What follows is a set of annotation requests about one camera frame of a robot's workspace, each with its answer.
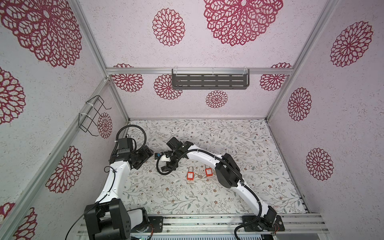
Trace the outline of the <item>red padlock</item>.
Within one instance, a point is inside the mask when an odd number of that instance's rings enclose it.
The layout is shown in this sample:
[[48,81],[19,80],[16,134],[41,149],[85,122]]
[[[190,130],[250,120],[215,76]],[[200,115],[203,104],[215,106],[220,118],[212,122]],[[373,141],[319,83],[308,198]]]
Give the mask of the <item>red padlock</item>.
[[194,178],[195,178],[194,168],[193,167],[189,167],[188,168],[188,172],[187,172],[187,180],[188,181],[193,181]]
[[207,177],[212,177],[214,175],[212,168],[207,165],[205,165],[205,173]]

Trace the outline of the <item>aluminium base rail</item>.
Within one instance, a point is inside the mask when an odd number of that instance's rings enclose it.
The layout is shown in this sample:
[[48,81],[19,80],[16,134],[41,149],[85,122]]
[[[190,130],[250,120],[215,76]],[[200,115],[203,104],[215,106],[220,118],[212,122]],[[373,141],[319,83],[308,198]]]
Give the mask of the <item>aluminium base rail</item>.
[[320,214],[279,214],[273,227],[257,232],[246,224],[252,215],[151,215],[154,230],[133,232],[137,240],[330,240],[332,239]]

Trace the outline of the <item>dark metal wall shelf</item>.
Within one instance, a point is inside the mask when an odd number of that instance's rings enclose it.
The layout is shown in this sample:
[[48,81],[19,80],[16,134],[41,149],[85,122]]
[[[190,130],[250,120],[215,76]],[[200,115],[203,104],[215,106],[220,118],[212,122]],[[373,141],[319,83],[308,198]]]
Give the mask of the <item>dark metal wall shelf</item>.
[[246,90],[250,85],[250,74],[201,74],[179,73],[172,69],[172,88],[174,90]]

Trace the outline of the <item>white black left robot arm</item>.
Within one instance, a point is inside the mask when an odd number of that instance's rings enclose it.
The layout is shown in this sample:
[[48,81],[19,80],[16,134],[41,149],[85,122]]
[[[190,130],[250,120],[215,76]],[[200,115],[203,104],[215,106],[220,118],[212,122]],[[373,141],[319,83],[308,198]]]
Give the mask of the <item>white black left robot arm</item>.
[[104,168],[105,185],[95,203],[85,208],[84,218],[90,240],[129,240],[131,232],[145,232],[150,221],[145,208],[127,210],[121,196],[132,170],[138,170],[154,151],[147,145],[137,148],[135,140],[125,137],[116,141]]

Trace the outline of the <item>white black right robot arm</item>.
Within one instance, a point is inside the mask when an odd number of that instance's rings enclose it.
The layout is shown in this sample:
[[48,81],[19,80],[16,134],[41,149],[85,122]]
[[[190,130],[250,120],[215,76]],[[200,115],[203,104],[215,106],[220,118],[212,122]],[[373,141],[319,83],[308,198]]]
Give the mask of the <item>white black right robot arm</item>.
[[156,168],[159,174],[172,173],[182,158],[201,162],[216,172],[219,183],[235,192],[249,206],[256,216],[256,222],[271,228],[276,221],[277,212],[266,204],[248,186],[233,157],[229,154],[216,155],[203,150],[191,142],[177,140],[175,137],[167,142],[169,151],[155,154]]

